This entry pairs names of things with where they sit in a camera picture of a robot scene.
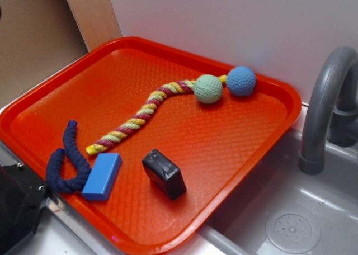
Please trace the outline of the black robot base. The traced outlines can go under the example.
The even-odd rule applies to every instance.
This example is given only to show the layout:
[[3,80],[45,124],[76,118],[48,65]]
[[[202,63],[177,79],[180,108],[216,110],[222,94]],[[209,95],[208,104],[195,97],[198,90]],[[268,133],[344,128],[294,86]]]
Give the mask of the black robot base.
[[37,232],[46,183],[26,164],[1,167],[1,254],[11,254]]

